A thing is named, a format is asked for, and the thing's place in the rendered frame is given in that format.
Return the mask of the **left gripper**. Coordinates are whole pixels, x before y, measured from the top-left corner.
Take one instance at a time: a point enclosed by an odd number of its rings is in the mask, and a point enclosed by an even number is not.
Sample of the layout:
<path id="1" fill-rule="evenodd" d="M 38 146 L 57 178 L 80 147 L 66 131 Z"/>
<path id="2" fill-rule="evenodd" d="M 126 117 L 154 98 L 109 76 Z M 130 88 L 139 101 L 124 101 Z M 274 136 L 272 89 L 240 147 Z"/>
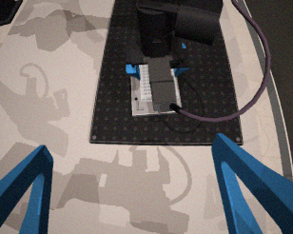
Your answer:
<path id="1" fill-rule="evenodd" d="M 172 30 L 158 39 L 144 36 L 140 32 L 140 38 L 131 39 L 130 46 L 126 46 L 127 74 L 140 81 L 139 65 L 147 65 L 154 104 L 176 101 L 174 77 L 170 69 L 174 68 L 175 77 L 189 69 L 185 44 L 180 37 L 172 35 Z"/>

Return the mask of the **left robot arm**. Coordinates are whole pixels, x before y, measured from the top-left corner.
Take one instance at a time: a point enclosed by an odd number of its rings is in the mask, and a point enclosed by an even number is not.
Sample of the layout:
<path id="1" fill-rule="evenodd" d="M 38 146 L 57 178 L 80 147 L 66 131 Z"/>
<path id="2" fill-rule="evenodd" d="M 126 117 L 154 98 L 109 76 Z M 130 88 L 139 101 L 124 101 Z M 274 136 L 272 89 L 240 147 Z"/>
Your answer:
<path id="1" fill-rule="evenodd" d="M 140 32 L 147 37 L 158 39 L 175 30 L 175 37 L 212 46 L 223 0 L 137 0 L 136 10 Z M 173 111 L 171 104 L 176 101 L 154 104 L 150 84 L 153 110 Z"/>

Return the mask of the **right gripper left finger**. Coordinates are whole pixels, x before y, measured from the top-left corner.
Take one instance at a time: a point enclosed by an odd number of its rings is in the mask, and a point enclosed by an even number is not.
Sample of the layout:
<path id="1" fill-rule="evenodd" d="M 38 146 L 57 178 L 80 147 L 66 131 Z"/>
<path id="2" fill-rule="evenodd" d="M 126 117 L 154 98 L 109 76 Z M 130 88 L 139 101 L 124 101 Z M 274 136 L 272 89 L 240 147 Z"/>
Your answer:
<path id="1" fill-rule="evenodd" d="M 32 185 L 19 234 L 48 234 L 52 171 L 53 158 L 40 145 L 0 180 L 0 227 Z"/>

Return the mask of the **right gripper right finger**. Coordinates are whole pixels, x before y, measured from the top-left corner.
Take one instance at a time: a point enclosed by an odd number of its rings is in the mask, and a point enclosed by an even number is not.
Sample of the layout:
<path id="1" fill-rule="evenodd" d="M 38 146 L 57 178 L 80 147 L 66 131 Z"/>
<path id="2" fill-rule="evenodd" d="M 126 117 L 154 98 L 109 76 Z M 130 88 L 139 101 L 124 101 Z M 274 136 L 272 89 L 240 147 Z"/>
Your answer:
<path id="1" fill-rule="evenodd" d="M 236 175 L 281 229 L 293 234 L 293 182 L 262 164 L 223 133 L 211 147 L 229 234 L 263 234 Z M 233 171 L 235 172 L 233 172 Z"/>

